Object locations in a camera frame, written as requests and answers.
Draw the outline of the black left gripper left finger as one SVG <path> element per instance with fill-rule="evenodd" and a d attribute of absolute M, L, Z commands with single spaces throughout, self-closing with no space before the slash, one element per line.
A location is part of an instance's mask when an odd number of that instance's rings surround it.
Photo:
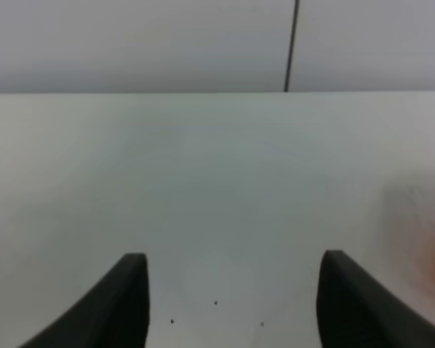
<path fill-rule="evenodd" d="M 145 254 L 125 254 L 67 312 L 24 347 L 145 347 L 149 275 Z"/>

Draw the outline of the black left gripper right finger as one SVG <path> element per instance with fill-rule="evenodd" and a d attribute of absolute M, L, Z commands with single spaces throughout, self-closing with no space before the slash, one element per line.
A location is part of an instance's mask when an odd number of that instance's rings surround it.
<path fill-rule="evenodd" d="M 323 254 L 316 315 L 322 347 L 435 347 L 435 326 L 340 250 Z"/>

